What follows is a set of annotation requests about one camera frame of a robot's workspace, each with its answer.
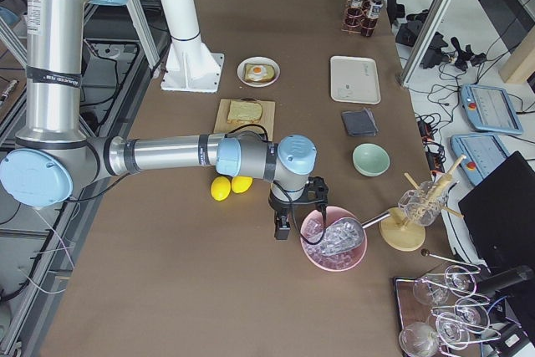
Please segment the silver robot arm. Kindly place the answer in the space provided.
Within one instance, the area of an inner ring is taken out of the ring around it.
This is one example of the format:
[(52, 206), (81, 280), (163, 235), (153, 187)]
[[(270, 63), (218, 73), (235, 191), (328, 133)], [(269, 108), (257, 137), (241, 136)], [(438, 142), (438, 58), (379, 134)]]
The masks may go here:
[(313, 176), (311, 140), (279, 143), (253, 133), (153, 140), (88, 137), (79, 129), (84, 8), (128, 0), (28, 0), (27, 109), (16, 147), (1, 163), (4, 189), (22, 204), (48, 207), (107, 177), (152, 169), (214, 166), (225, 176), (271, 184), (275, 237), (288, 237), (297, 205), (326, 207), (326, 186)]

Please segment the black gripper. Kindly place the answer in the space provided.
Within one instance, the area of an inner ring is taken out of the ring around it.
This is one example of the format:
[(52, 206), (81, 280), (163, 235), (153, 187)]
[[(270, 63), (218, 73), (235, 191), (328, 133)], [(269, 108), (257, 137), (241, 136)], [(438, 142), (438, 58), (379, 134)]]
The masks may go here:
[(290, 225), (288, 222), (291, 214), (291, 204), (294, 199), (285, 189), (271, 189), (268, 197), (269, 206), (275, 213), (275, 232), (274, 238), (276, 240), (287, 240), (290, 233)]

